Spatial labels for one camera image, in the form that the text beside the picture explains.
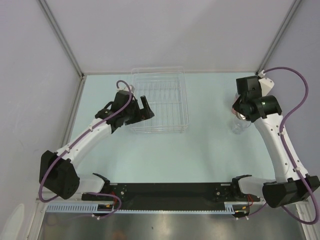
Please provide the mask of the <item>pink cup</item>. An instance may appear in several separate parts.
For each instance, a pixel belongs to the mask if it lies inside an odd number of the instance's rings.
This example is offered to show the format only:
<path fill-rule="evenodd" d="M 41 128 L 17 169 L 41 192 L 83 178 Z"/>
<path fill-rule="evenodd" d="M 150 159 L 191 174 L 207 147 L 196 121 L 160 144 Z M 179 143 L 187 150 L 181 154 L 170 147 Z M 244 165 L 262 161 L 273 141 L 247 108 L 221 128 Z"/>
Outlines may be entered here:
<path fill-rule="evenodd" d="M 231 106 L 231 112 L 232 112 L 234 115 L 236 115 L 236 114 L 238 113 L 238 112 L 235 110 L 235 108 L 234 108 L 234 104 L 236 103 L 236 101 L 237 101 L 237 98 L 234 99 L 233 104 L 232 104 L 232 106 Z"/>

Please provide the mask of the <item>clear glass cup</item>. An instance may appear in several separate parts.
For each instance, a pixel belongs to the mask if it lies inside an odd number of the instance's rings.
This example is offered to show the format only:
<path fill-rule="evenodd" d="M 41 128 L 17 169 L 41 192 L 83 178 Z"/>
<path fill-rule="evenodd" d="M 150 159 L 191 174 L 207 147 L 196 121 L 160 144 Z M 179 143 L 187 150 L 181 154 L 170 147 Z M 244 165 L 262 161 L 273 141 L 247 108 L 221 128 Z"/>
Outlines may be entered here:
<path fill-rule="evenodd" d="M 240 135 L 244 131 L 246 131 L 251 126 L 251 124 L 252 123 L 250 121 L 235 117 L 231 122 L 230 128 L 234 134 Z"/>

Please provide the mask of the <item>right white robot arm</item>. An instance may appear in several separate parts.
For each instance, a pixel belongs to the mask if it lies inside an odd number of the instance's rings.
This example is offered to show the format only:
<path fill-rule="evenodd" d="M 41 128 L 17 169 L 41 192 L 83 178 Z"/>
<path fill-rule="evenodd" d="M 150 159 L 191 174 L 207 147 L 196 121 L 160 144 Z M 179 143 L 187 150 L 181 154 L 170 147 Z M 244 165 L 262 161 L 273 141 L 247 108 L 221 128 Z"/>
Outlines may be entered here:
<path fill-rule="evenodd" d="M 236 79 L 238 98 L 233 109 L 254 124 L 267 148 L 274 169 L 274 179 L 252 175 L 236 177 L 231 196 L 242 201 L 254 195 L 271 208 L 306 200 L 320 186 L 319 177 L 310 175 L 299 160 L 284 128 L 282 109 L 273 95 L 263 95 L 262 79 L 249 76 Z"/>

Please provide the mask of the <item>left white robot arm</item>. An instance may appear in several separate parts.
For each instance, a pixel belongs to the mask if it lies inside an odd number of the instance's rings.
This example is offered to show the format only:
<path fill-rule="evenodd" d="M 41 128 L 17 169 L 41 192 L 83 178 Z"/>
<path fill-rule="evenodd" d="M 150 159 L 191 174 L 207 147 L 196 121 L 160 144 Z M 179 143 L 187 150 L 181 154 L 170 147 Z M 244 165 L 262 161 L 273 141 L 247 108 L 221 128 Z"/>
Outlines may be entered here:
<path fill-rule="evenodd" d="M 47 188 L 64 200 L 75 193 L 88 192 L 93 192 L 100 200 L 107 199 L 111 193 L 111 188 L 106 184 L 107 179 L 98 173 L 80 175 L 77 168 L 100 141 L 118 128 L 154 117 L 147 98 L 143 95 L 140 100 L 142 108 L 132 93 L 118 91 L 114 101 L 99 110 L 90 125 L 76 139 L 55 152 L 44 152 L 40 160 L 39 189 Z"/>

